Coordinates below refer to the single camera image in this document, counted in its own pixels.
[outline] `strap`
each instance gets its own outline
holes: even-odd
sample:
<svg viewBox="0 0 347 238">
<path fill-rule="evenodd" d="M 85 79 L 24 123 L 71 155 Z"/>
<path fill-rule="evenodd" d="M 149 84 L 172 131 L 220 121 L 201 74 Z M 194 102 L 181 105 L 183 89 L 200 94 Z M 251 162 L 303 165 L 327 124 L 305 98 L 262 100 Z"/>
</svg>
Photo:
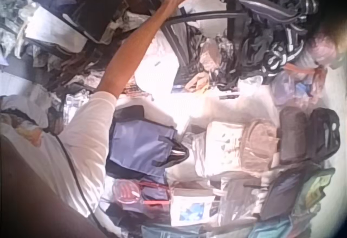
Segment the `strap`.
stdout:
<svg viewBox="0 0 347 238">
<path fill-rule="evenodd" d="M 57 135 L 53 135 L 53 136 L 57 139 L 57 141 L 59 142 L 61 148 L 63 149 L 63 152 L 64 152 L 64 154 L 65 154 L 65 156 L 66 156 L 67 163 L 69 164 L 69 167 L 70 167 L 71 172 L 72 172 L 72 175 L 73 175 L 73 177 L 74 177 L 74 179 L 75 179 L 75 182 L 76 182 L 78 191 L 80 192 L 80 195 L 81 195 L 81 197 L 82 197 L 84 203 L 86 204 L 86 206 L 87 206 L 89 212 L 91 213 L 91 216 L 92 216 L 94 222 L 97 224 L 98 228 L 102 230 L 103 227 L 101 226 L 99 220 L 98 220 L 98 219 L 96 218 L 96 216 L 94 215 L 94 212 L 93 212 L 91 206 L 89 205 L 88 201 L 86 200 L 86 197 L 84 196 L 84 193 L 83 193 L 83 191 L 82 191 L 80 182 L 78 181 L 78 178 L 77 178 L 77 174 L 76 174 L 75 168 L 74 168 L 74 166 L 73 166 L 73 164 L 72 164 L 71 158 L 70 158 L 70 156 L 69 156 L 67 150 L 65 149 L 65 147 L 64 147 L 63 143 L 61 142 L 60 138 L 59 138 Z"/>
</svg>

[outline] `clear plastic packaging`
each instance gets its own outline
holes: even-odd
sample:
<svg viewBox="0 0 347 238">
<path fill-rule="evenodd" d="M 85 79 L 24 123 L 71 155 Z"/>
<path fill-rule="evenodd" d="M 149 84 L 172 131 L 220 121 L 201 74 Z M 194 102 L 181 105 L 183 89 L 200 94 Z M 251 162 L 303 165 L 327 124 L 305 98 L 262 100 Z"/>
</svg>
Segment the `clear plastic packaging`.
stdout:
<svg viewBox="0 0 347 238">
<path fill-rule="evenodd" d="M 240 140 L 244 125 L 213 121 L 207 127 L 205 176 L 240 171 Z"/>
</svg>

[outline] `backpack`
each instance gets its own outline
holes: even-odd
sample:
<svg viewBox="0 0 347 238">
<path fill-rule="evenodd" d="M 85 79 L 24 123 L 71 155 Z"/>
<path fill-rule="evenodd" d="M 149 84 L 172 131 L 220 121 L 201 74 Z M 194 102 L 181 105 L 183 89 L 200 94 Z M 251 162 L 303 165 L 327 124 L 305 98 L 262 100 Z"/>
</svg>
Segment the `backpack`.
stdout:
<svg viewBox="0 0 347 238">
<path fill-rule="evenodd" d="M 277 153 L 277 128 L 270 122 L 255 120 L 245 128 L 241 140 L 241 167 L 245 172 L 268 170 Z"/>
<path fill-rule="evenodd" d="M 280 112 L 281 164 L 311 160 L 320 163 L 340 148 L 339 117 L 333 110 L 318 108 L 310 118 L 296 107 Z"/>
<path fill-rule="evenodd" d="M 330 158 L 340 148 L 340 119 L 337 113 L 326 108 L 315 109 L 307 130 L 307 153 L 316 163 Z"/>
</svg>

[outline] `white fabric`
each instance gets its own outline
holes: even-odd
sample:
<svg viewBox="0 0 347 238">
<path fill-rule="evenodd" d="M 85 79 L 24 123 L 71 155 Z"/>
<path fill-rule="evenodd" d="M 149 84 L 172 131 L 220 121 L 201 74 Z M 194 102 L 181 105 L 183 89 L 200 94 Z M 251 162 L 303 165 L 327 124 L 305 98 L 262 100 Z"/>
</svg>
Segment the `white fabric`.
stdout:
<svg viewBox="0 0 347 238">
<path fill-rule="evenodd" d="M 47 43 L 58 44 L 72 53 L 79 53 L 87 42 L 87 38 L 74 30 L 64 21 L 39 7 L 25 30 L 28 38 Z"/>
<path fill-rule="evenodd" d="M 172 91 L 178 68 L 177 56 L 163 32 L 159 31 L 135 72 L 136 84 L 154 98 L 168 95 Z"/>
<path fill-rule="evenodd" d="M 117 99 L 106 92 L 97 92 L 75 114 L 59 135 L 76 169 L 83 193 L 93 210 L 104 190 L 105 163 L 108 154 L 108 132 Z M 27 106 L 26 113 L 32 113 Z M 33 125 L 27 122 L 13 128 L 9 117 L 1 115 L 1 134 L 6 136 L 29 166 L 68 205 L 87 217 L 89 211 L 77 189 L 67 159 L 54 136 L 41 132 L 40 141 L 28 134 Z"/>
</svg>

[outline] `person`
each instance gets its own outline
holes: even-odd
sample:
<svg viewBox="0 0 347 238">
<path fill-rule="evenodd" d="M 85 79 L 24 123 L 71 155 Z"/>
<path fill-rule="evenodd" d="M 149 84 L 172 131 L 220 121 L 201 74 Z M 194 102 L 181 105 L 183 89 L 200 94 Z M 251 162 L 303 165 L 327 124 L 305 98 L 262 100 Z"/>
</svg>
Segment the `person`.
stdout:
<svg viewBox="0 0 347 238">
<path fill-rule="evenodd" d="M 156 13 L 132 33 L 106 68 L 97 92 L 76 112 L 58 138 L 42 130 L 48 125 L 47 118 L 35 104 L 17 97 L 3 98 L 2 234 L 103 237 L 81 219 L 90 213 L 63 147 L 71 158 L 81 191 L 94 211 L 103 192 L 108 135 L 117 98 L 157 31 L 183 1 L 164 0 Z"/>
</svg>

